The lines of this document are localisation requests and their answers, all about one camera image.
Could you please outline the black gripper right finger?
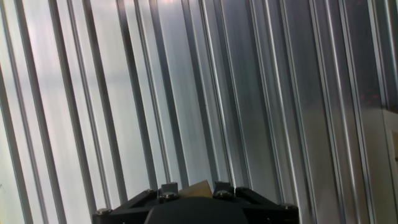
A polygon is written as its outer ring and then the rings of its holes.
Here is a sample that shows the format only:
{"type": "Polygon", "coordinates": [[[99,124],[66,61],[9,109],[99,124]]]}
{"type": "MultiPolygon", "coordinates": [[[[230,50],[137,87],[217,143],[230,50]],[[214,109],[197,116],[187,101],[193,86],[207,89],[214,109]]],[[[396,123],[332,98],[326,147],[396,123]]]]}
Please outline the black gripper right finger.
{"type": "Polygon", "coordinates": [[[213,198],[229,202],[243,212],[248,223],[299,224],[299,208],[277,204],[248,187],[233,187],[229,182],[215,182],[213,198]]]}

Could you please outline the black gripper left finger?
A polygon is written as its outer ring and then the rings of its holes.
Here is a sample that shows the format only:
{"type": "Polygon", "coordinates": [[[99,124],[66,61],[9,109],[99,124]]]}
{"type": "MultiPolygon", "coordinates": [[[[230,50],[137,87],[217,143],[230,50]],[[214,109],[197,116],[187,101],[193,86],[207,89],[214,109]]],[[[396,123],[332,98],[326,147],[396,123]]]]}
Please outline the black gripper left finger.
{"type": "Polygon", "coordinates": [[[153,208],[178,199],[178,183],[163,184],[159,190],[147,189],[117,208],[98,209],[92,214],[92,224],[145,223],[153,208]]]}

